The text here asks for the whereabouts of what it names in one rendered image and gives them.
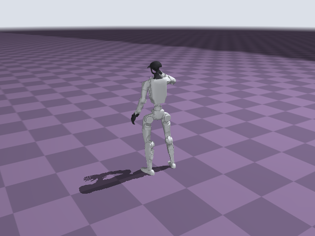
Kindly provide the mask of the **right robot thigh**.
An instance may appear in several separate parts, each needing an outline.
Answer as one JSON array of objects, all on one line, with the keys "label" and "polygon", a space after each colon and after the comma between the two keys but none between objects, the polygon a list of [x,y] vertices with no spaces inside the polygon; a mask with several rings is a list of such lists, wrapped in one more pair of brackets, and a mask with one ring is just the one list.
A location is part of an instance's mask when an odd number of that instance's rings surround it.
[{"label": "right robot thigh", "polygon": [[164,112],[164,119],[161,119],[161,123],[163,126],[164,134],[165,134],[165,143],[172,144],[171,142],[171,133],[170,133],[170,120],[171,116],[169,113]]}]

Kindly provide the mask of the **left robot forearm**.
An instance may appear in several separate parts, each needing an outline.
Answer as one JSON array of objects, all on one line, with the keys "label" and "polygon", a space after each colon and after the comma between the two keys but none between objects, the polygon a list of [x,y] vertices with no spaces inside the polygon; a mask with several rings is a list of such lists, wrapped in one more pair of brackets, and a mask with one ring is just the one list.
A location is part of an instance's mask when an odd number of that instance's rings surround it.
[{"label": "left robot forearm", "polygon": [[142,110],[142,108],[143,108],[143,106],[144,106],[144,104],[142,104],[142,103],[140,103],[140,102],[141,102],[141,97],[140,97],[140,99],[139,99],[139,102],[138,102],[138,106],[137,106],[137,108],[136,108],[136,111],[134,112],[135,115],[136,115],[136,114],[140,114],[140,113],[141,113],[141,110]]}]

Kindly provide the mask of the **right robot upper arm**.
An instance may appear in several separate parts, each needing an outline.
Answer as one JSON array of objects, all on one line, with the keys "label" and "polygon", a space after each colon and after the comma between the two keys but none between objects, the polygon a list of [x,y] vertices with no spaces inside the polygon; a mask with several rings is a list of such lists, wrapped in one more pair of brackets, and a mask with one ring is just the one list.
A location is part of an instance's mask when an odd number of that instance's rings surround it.
[{"label": "right robot upper arm", "polygon": [[172,79],[172,78],[170,78],[170,77],[165,77],[166,78],[166,80],[167,80],[167,84],[174,84],[174,83],[176,83],[176,80],[174,80],[174,79]]}]

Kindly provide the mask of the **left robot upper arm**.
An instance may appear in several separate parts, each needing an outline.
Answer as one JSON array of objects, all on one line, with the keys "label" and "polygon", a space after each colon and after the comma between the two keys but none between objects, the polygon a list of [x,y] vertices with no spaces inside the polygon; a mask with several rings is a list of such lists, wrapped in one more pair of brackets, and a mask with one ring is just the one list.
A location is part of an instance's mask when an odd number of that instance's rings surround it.
[{"label": "left robot upper arm", "polygon": [[141,102],[142,104],[145,104],[147,102],[146,95],[148,91],[148,87],[150,86],[150,80],[144,81],[142,83],[142,90],[141,90]]}]

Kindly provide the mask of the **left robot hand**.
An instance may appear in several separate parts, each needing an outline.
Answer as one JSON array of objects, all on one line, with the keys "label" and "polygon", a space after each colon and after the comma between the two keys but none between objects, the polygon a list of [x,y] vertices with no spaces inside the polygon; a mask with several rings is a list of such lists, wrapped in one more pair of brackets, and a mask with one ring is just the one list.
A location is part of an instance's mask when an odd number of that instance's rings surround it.
[{"label": "left robot hand", "polygon": [[131,121],[132,121],[133,124],[135,124],[134,121],[135,121],[136,117],[138,117],[138,116],[139,116],[139,114],[135,115],[135,113],[132,115]]}]

